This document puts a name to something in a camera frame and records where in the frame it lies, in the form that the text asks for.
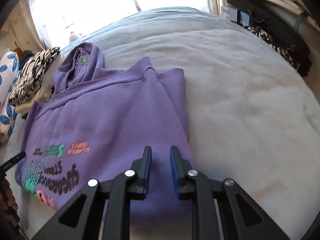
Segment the shelf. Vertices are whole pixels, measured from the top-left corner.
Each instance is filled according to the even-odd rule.
[[[299,15],[303,12],[303,10],[300,9],[300,7],[297,4],[291,2],[290,0],[265,0],[265,1],[271,2],[271,3],[276,4],[282,8],[285,8],[295,15]],[[308,23],[310,23],[318,31],[320,31],[318,25],[316,24],[316,21],[312,17],[308,16],[306,18],[306,21]]]

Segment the beige curtain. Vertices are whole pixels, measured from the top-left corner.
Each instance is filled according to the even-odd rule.
[[[31,50],[36,53],[46,46],[51,47],[39,39],[31,17],[29,0],[20,0],[0,30],[0,50],[15,50],[19,47],[22,51]]]

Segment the folded hoodie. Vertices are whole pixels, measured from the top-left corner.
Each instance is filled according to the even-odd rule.
[[[58,209],[90,179],[128,170],[151,146],[149,192],[131,202],[131,223],[190,215],[191,203],[174,193],[170,168],[173,145],[194,166],[183,70],[157,73],[148,57],[126,71],[103,66],[100,49],[82,43],[53,74],[52,99],[35,102],[25,123],[27,156],[18,163],[17,183]]]

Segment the metal rivet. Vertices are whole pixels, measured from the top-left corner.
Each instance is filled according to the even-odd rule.
[[[233,186],[235,184],[235,181],[233,179],[226,179],[224,181],[224,184],[226,184],[227,186]]]
[[[133,170],[127,170],[124,174],[125,174],[127,177],[132,177],[134,174],[136,174],[136,172],[133,171]]]
[[[190,170],[190,171],[188,171],[188,175],[191,176],[191,177],[197,176],[198,175],[198,171]]]
[[[88,185],[90,186],[90,187],[94,187],[94,186],[96,186],[98,184],[98,181],[96,180],[96,179],[90,179],[89,181],[88,181]]]

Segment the white fabric with blue leaves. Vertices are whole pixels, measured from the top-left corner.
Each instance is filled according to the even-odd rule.
[[[18,78],[19,59],[15,52],[6,52],[0,60],[0,142],[12,134],[17,113],[8,105],[9,94]]]

